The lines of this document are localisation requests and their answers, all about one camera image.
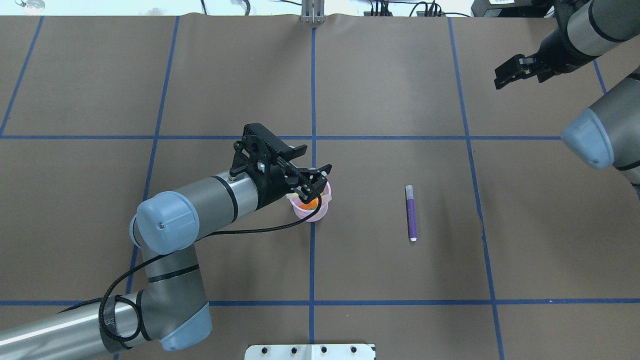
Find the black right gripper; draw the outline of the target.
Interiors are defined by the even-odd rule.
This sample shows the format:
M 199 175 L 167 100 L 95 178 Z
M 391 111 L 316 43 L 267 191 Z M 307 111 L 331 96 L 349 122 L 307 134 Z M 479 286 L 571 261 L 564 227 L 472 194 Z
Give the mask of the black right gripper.
M 533 57 L 516 54 L 494 69 L 494 87 L 499 91 L 512 82 L 533 76 L 542 84 L 553 76 L 570 73 L 569 60 L 569 53 L 561 42 L 544 42 Z

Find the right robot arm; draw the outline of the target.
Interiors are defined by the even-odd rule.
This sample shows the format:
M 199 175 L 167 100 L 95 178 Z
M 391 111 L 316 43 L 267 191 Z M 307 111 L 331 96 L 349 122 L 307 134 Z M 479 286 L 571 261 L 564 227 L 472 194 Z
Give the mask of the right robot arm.
M 498 90 L 517 80 L 554 76 L 593 65 L 605 87 L 561 132 L 565 146 L 594 169 L 611 168 L 639 190 L 639 67 L 614 71 L 615 60 L 630 66 L 639 45 L 637 0 L 547 0 L 557 26 L 531 55 L 515 54 L 494 69 Z

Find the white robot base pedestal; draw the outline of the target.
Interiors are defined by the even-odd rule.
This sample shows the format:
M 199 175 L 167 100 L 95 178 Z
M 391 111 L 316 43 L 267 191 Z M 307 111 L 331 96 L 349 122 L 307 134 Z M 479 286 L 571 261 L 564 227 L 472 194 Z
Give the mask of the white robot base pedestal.
M 249 346 L 245 360 L 376 360 L 374 344 L 256 344 Z

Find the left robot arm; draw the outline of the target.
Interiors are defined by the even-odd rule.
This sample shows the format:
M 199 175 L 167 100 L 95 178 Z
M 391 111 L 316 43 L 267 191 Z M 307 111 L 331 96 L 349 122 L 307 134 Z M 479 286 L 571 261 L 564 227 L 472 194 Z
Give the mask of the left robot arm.
M 213 325 L 195 243 L 286 194 L 319 199 L 331 170 L 282 159 L 241 164 L 140 203 L 129 234 L 142 263 L 100 298 L 3 330 L 1 358 L 89 360 L 155 340 L 165 351 L 198 344 Z

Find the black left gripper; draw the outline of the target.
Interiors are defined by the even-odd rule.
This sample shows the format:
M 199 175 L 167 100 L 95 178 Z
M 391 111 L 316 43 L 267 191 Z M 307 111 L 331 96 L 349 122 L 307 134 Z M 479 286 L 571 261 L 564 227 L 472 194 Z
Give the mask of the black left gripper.
M 311 202 L 320 198 L 326 188 L 324 181 L 332 169 L 331 163 L 320 168 L 298 168 L 291 162 L 269 164 L 266 161 L 258 161 L 253 171 L 253 182 L 257 191 L 256 209 L 267 207 L 284 196 L 287 199 L 298 198 L 301 202 Z

